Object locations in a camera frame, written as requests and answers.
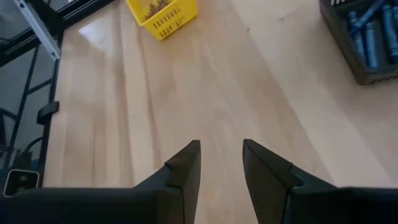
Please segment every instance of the metal frame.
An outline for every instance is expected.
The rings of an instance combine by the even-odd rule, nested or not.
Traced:
[[[33,7],[38,16],[47,26],[50,35],[55,36],[113,1],[74,0],[57,12],[49,6],[47,8],[43,8],[43,5],[39,6],[37,0],[30,0],[29,2],[35,3]],[[39,44],[40,40],[32,28],[22,31],[5,44],[0,45],[0,67],[39,46]]]
[[[70,4],[68,4],[67,6],[61,8],[57,12],[55,12],[47,5],[50,3],[51,0],[48,0],[47,4],[42,2],[42,0],[25,0],[25,1],[32,5],[32,9],[35,11],[35,13],[37,13],[40,20],[45,24],[47,30],[49,31],[49,35],[56,38],[58,42],[57,43],[58,47],[60,49],[62,47],[63,32],[65,31],[65,29],[71,27],[72,25],[76,24],[77,22],[81,21],[82,19],[86,18],[87,16],[91,15],[92,13],[96,12],[97,10],[106,6],[107,4],[113,2],[114,0],[75,0]],[[52,78],[30,88],[30,81],[32,79],[35,63],[37,60],[37,52],[39,50],[39,45],[40,45],[39,38],[36,36],[33,29],[30,28],[26,29],[25,31],[21,32],[20,34],[16,35],[10,40],[8,39],[4,40],[6,42],[0,44],[0,67],[35,48],[17,114],[14,114],[8,110],[0,108],[0,119],[3,119],[4,116],[7,116],[15,122],[10,142],[9,143],[5,142],[6,144],[5,148],[0,147],[0,158],[2,158],[2,156],[6,157],[3,169],[9,170],[12,169],[12,166],[10,166],[11,156],[12,153],[16,150],[14,149],[14,145],[18,134],[19,125],[21,123],[26,99],[30,94],[36,92],[37,90],[42,89],[45,86],[50,85],[48,103],[54,101],[55,89],[57,87],[58,67],[60,59],[56,59],[54,62]],[[45,121],[42,136],[33,140],[29,144],[30,146],[32,146],[33,144],[39,141],[41,141],[42,143],[40,148],[39,161],[37,164],[38,165],[37,171],[40,173],[39,187],[42,186],[43,182],[43,173],[45,169],[45,158],[47,155],[50,127],[51,127],[51,118]],[[23,152],[22,150],[18,150],[15,153],[16,153],[16,159],[14,160],[14,163],[18,160],[20,154]]]

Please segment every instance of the box of crayons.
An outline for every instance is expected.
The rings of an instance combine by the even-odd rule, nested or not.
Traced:
[[[398,78],[398,0],[319,0],[355,80]]]

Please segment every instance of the wood grain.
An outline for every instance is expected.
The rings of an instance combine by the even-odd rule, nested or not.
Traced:
[[[132,187],[199,139],[196,222],[256,223],[244,138],[336,185],[397,185],[397,83],[354,83],[316,1],[198,7],[161,42],[124,1],[66,31],[45,186]]]

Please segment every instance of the wooden table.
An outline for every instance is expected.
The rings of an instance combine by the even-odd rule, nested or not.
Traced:
[[[44,185],[132,187],[192,139],[197,223],[256,223],[251,138],[338,186],[398,185],[398,83],[363,87],[315,0],[198,0],[162,42],[115,1],[68,29]]]

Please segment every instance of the yellow plastic basket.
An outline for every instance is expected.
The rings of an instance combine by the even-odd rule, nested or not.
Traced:
[[[148,20],[146,15],[149,5],[141,6],[140,0],[126,2],[138,24],[144,26],[158,40],[163,40],[198,15],[197,0],[172,0]]]

